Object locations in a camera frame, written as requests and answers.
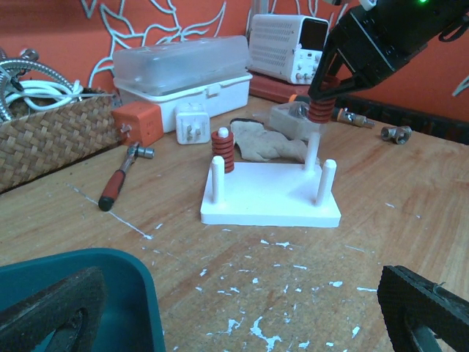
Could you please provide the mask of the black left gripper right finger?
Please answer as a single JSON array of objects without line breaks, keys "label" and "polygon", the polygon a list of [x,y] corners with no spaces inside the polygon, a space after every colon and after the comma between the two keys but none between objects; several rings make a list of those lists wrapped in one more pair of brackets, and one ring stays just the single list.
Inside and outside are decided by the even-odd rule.
[{"label": "black left gripper right finger", "polygon": [[383,267],[377,298],[395,351],[468,350],[468,301],[401,265]]}]

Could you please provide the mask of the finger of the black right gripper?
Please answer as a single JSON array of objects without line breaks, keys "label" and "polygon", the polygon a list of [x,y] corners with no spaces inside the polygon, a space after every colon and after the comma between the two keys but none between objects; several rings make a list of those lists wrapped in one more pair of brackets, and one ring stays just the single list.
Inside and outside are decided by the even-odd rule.
[{"label": "finger of the black right gripper", "polygon": [[311,83],[311,99],[323,101],[337,98],[340,95],[370,89],[377,85],[377,75],[367,70],[359,70],[344,80],[318,70]]},{"label": "finger of the black right gripper", "polygon": [[[348,34],[344,29],[332,29],[322,50],[317,71],[326,70],[328,74],[337,76],[342,66],[348,67],[344,55],[344,44],[347,39]],[[311,85],[309,87],[309,97],[311,97]]]}]

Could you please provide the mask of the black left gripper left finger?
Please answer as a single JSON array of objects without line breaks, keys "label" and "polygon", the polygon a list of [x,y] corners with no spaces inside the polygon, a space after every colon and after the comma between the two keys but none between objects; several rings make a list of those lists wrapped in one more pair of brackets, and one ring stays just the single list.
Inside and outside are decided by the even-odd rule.
[{"label": "black left gripper left finger", "polygon": [[106,301],[102,270],[76,271],[1,311],[1,350],[91,351]]}]

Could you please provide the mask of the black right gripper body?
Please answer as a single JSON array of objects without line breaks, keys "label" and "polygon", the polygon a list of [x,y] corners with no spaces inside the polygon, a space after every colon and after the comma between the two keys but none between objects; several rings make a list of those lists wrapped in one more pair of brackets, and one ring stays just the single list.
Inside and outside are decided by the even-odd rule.
[{"label": "black right gripper body", "polygon": [[353,73],[395,73],[468,13],[467,1],[368,4],[350,8],[336,26],[339,55]]}]

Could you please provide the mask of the red spring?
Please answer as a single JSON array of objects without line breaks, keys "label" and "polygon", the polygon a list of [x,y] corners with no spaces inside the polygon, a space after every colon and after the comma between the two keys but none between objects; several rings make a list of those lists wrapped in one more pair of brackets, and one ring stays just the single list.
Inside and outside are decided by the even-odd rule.
[{"label": "red spring", "polygon": [[219,128],[211,135],[213,156],[224,159],[224,172],[230,173],[234,170],[234,135],[225,127]]},{"label": "red spring", "polygon": [[336,104],[336,98],[328,98],[320,100],[317,96],[332,88],[336,88],[340,84],[340,80],[335,76],[326,75],[322,80],[319,88],[314,91],[314,98],[310,98],[308,119],[318,124],[327,123],[333,113]]}]

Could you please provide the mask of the beige work glove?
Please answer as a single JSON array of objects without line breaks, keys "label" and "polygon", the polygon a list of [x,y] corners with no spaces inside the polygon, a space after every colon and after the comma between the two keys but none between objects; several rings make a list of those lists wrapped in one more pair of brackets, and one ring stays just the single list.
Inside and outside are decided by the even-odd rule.
[{"label": "beige work glove", "polygon": [[266,129],[257,120],[233,119],[229,125],[234,143],[244,160],[268,162],[276,158],[287,158],[300,163],[305,161],[308,148],[301,140],[288,140],[282,133]]}]

